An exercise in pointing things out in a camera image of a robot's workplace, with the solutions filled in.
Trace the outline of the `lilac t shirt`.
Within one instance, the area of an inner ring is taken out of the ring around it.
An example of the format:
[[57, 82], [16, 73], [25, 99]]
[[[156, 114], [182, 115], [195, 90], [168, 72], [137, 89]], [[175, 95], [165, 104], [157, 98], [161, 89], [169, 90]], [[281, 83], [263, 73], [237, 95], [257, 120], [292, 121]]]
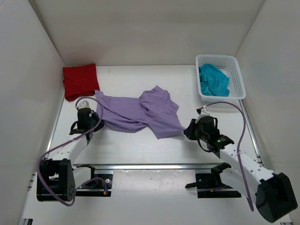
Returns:
[[95, 97], [101, 103], [97, 113], [103, 113], [102, 120], [110, 129], [135, 133], [149, 127], [157, 139], [177, 136], [185, 130], [177, 116], [179, 106], [159, 86], [138, 98], [106, 96], [99, 90]]

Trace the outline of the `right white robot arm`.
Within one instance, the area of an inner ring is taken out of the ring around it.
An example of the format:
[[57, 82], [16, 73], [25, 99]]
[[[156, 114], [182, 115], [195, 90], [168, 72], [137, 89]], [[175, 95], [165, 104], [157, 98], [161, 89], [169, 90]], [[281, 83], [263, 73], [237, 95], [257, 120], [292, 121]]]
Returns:
[[221, 164], [211, 168], [207, 178], [189, 183], [186, 188], [198, 187], [206, 192], [210, 191], [206, 187], [208, 184], [216, 189], [230, 186], [250, 200], [251, 206], [270, 223], [297, 209], [290, 179], [284, 173], [276, 174], [264, 168], [241, 152], [232, 139], [220, 133], [216, 118], [192, 119], [183, 133], [189, 140], [206, 143], [205, 151], [222, 160]]

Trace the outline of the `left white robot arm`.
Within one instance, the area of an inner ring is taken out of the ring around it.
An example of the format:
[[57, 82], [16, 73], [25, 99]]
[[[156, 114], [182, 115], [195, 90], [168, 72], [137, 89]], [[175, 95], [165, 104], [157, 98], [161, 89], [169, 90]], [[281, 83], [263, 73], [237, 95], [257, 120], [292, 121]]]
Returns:
[[98, 183], [90, 166], [75, 166], [80, 153], [89, 145], [93, 134], [104, 127], [98, 114], [89, 107], [77, 109], [77, 121], [70, 129], [66, 144], [54, 148], [53, 155], [37, 163], [36, 197], [40, 202], [58, 201], [71, 206], [76, 189], [82, 184], [92, 188]]

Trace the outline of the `white plastic basket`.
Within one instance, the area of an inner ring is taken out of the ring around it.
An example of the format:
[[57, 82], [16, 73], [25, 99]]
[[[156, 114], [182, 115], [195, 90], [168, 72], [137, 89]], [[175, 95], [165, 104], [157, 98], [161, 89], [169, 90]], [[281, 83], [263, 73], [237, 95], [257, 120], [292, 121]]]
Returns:
[[[202, 94], [200, 85], [199, 67], [204, 64], [212, 64], [216, 66], [222, 73], [229, 78], [229, 96], [207, 96]], [[217, 101], [235, 102], [243, 100], [246, 97], [246, 91], [240, 72], [238, 61], [235, 57], [229, 55], [216, 54], [199, 54], [195, 57], [196, 78], [198, 85], [198, 92], [203, 102], [212, 103]]]

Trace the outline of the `red t shirt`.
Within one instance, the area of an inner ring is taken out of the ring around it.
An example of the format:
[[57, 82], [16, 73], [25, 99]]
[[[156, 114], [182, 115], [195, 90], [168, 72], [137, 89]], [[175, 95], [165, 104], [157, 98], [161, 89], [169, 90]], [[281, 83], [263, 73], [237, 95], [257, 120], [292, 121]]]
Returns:
[[63, 68], [65, 99], [69, 102], [80, 96], [93, 96], [100, 90], [96, 64]]

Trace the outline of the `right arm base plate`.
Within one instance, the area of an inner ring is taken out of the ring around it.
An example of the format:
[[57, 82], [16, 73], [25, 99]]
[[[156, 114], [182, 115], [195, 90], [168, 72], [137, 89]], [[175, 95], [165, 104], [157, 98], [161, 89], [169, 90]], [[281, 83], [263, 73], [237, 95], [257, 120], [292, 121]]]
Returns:
[[211, 173], [196, 173], [196, 182], [189, 183], [186, 189], [196, 188], [197, 198], [241, 198], [241, 194], [231, 186], [217, 183]]

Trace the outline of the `teal cloth in basket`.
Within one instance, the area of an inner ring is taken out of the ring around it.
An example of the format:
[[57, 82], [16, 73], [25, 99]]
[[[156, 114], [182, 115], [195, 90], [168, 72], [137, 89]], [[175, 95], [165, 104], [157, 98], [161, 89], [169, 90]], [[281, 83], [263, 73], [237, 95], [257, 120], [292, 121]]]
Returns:
[[203, 64], [199, 67], [201, 93], [205, 96], [228, 97], [229, 78], [216, 66]]

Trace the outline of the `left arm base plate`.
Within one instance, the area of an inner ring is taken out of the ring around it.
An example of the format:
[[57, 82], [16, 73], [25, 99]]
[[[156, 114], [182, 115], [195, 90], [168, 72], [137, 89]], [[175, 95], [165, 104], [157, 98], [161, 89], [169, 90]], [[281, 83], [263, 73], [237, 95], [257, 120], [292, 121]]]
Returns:
[[94, 170], [91, 172], [91, 178], [100, 178], [92, 180], [89, 183], [79, 187], [76, 191], [76, 197], [110, 197], [113, 186], [113, 170]]

